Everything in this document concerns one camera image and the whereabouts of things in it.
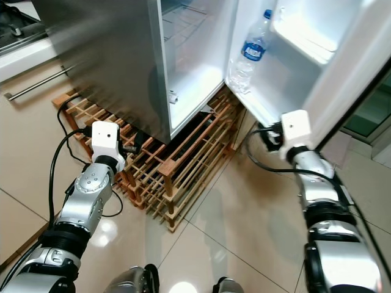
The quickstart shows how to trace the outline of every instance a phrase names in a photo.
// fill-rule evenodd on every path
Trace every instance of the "power cord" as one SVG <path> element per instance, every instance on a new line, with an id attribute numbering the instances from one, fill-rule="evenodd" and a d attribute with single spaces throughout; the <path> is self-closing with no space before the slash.
<path id="1" fill-rule="evenodd" d="M 90 136 L 90 128 L 86 127 L 84 129 L 76 129 L 68 133 L 58 145 L 56 152 L 54 153 L 53 160 L 51 161 L 50 174 L 49 174 L 49 226 L 50 230 L 54 225 L 54 202 L 53 202 L 53 185 L 54 185 L 54 169 L 56 167 L 57 158 L 59 156 L 60 150 L 65 142 L 68 141 L 76 133 L 83 133 Z"/>
<path id="2" fill-rule="evenodd" d="M 13 265 L 13 267 L 8 272 L 7 276 L 5 276 L 4 281 L 0 286 L 0 292 L 3 291 L 4 287 L 8 284 L 8 282 L 12 279 L 13 275 L 16 273 L 20 265 L 26 260 L 26 258 L 39 246 L 41 245 L 42 240 L 38 239 L 35 244 L 33 244 L 28 251 L 26 251 L 21 258 Z"/>
<path id="3" fill-rule="evenodd" d="M 66 100 L 65 102 L 63 102 L 63 103 L 61 104 L 60 108 L 59 108 L 58 111 L 57 111 L 57 120 L 58 120 L 58 122 L 60 123 L 61 128 L 62 128 L 62 130 L 64 131 L 65 136 L 66 136 L 68 133 L 67 133 L 67 130 L 65 129 L 64 124 L 62 123 L 62 121 L 61 121 L 61 119 L 60 119 L 60 114 L 61 114 L 61 112 L 66 108 L 67 104 L 68 104 L 70 101 L 73 101 L 74 99 L 77 99 L 77 98 L 80 98 L 80 97 L 81 97 L 81 95 L 75 95 L 75 96 L 70 97 L 68 100 Z M 84 165 L 88 165 L 88 164 L 89 164 L 89 163 L 87 163 L 87 162 L 84 162 L 82 159 L 76 157 L 76 156 L 73 154 L 72 149 L 71 149 L 71 147 L 70 147 L 70 145 L 69 145 L 69 141 L 67 141 L 67 148 L 68 148 L 68 150 L 69 150 L 70 156 L 71 156 L 73 159 L 78 160 L 79 162 L 83 163 Z"/>
<path id="4" fill-rule="evenodd" d="M 344 195 L 344 192 L 342 191 L 342 188 L 339 184 L 337 184 L 333 179 L 331 178 L 328 178 L 326 176 L 324 176 L 323 174 L 320 174 L 318 172 L 314 172 L 314 171 L 310 171 L 310 170 L 301 170 L 301 169 L 276 169 L 276 168 L 271 168 L 265 164 L 262 164 L 260 161 L 258 161 L 251 153 L 250 151 L 250 138 L 256 134 L 256 133 L 261 133 L 261 132 L 265 132 L 265 131 L 274 131 L 274 128 L 271 127 L 271 128 L 264 128 L 264 129 L 258 129 L 258 130 L 254 130 L 254 131 L 251 131 L 248 133 L 248 135 L 245 137 L 244 139 L 244 146 L 246 148 L 246 153 L 248 155 L 248 157 L 250 158 L 250 160 L 255 164 L 257 165 L 258 167 L 266 170 L 266 171 L 269 171 L 269 172 L 273 172 L 273 173 L 298 173 L 298 174 L 309 174 L 309 175 L 315 175 L 315 176 L 319 176 L 321 177 L 322 179 L 325 179 L 327 182 L 329 182 L 330 184 L 333 185 L 334 189 L 337 191 L 338 194 L 341 194 L 341 195 Z M 364 217 L 364 214 L 362 213 L 360 207 L 358 206 L 358 204 L 356 203 L 356 201 L 352 198 L 352 196 L 350 196 L 353 203 L 354 203 L 354 207 L 355 209 L 357 210 L 357 213 L 359 214 L 360 218 L 361 218 L 361 221 L 364 225 L 364 228 L 365 230 L 367 231 L 368 235 L 369 235 L 369 238 L 371 239 L 371 242 L 376 250 L 376 253 L 378 254 L 379 256 L 379 259 L 380 259 L 380 262 L 386 272 L 386 275 L 387 275 L 387 278 L 389 279 L 390 283 L 391 283 L 391 271 L 388 267 L 388 264 L 387 264 L 387 261 L 386 259 L 384 258 L 384 255 L 383 253 L 381 252 L 381 249 L 375 239 L 375 237 L 373 236 L 372 234 L 372 231 L 367 223 L 367 221 L 365 220 L 365 217 Z"/>
<path id="5" fill-rule="evenodd" d="M 337 194 L 344 195 L 344 192 L 339 184 L 337 184 L 333 179 L 330 179 L 327 176 L 320 174 L 318 172 L 314 172 L 311 170 L 301 170 L 301 169 L 275 169 L 275 168 L 271 168 L 269 166 L 266 166 L 266 165 L 262 164 L 260 161 L 258 161 L 250 152 L 249 141 L 250 141 L 250 137 L 252 137 L 254 134 L 265 132 L 265 131 L 272 131 L 272 128 L 265 128 L 265 129 L 258 129 L 258 130 L 251 131 L 250 133 L 248 133 L 248 135 L 244 139 L 244 146 L 246 147 L 246 153 L 247 153 L 248 157 L 250 158 L 250 160 L 252 160 L 252 162 L 255 165 L 257 165 L 258 167 L 260 167 L 266 171 L 273 172 L 273 173 L 297 173 L 297 174 L 319 176 L 320 178 L 329 182 L 334 187 L 334 189 L 337 191 Z"/>
<path id="6" fill-rule="evenodd" d="M 113 193 L 114 193 L 114 194 L 117 196 L 117 198 L 119 199 L 120 204 L 121 204 L 121 208 L 120 208 L 119 212 L 116 212 L 116 213 L 113 214 L 113 215 L 102 215 L 102 217 L 105 217 L 105 218 L 113 218 L 113 217 L 119 215 L 119 214 L 123 211 L 123 202 L 122 202 L 122 199 L 120 198 L 120 196 L 118 195 L 118 193 L 115 192 L 114 190 L 113 190 Z"/>

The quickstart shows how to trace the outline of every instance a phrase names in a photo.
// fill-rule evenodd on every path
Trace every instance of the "water bottle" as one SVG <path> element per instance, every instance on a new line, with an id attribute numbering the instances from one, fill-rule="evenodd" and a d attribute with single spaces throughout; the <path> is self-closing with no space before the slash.
<path id="1" fill-rule="evenodd" d="M 268 47 L 271 14 L 272 10 L 266 9 L 263 17 L 251 26 L 240 56 L 231 66 L 230 84 L 242 93 L 248 92 L 255 67 Z"/>

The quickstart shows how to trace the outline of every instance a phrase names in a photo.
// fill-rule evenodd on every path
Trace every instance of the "refrigerator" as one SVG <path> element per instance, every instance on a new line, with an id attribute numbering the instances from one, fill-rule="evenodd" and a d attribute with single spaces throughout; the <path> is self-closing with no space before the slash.
<path id="1" fill-rule="evenodd" d="M 306 110 L 311 147 L 321 147 L 391 55 L 389 0 L 33 4 L 81 95 L 164 143 L 226 84 L 264 126 Z M 271 42 L 243 94 L 228 71 L 265 9 Z"/>

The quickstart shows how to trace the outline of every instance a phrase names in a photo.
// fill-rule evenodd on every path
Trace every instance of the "blue bottle label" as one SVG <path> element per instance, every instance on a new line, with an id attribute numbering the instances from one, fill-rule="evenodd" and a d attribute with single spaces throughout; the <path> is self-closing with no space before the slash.
<path id="1" fill-rule="evenodd" d="M 253 61 L 259 61 L 262 58 L 263 53 L 265 53 L 265 49 L 263 49 L 260 45 L 255 43 L 244 42 L 244 46 L 242 48 L 242 55 L 247 59 Z"/>

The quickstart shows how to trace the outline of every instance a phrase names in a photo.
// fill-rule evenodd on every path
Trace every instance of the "metal handle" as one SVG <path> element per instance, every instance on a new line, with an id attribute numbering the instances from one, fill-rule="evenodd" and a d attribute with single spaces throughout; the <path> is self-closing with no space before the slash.
<path id="1" fill-rule="evenodd" d="M 32 86 L 26 88 L 25 90 L 22 90 L 21 92 L 18 92 L 16 94 L 11 94 L 11 93 L 5 93 L 4 96 L 9 100 L 9 101 L 13 101 L 14 99 L 16 98 L 19 98 L 20 96 L 24 95 L 25 93 L 28 93 L 30 91 L 32 91 L 33 89 L 36 89 L 37 87 L 40 87 L 41 85 L 43 84 L 46 84 L 47 82 L 51 81 L 52 79 L 55 79 L 55 78 L 58 78 L 60 75 L 63 75 L 64 73 L 66 73 L 68 70 L 64 69 L 64 70 L 61 70 L 60 72 L 57 72 L 56 74 L 52 75 L 52 76 L 49 76 L 48 78 L 40 81 L 40 82 L 37 82 L 36 84 L 33 84 Z"/>

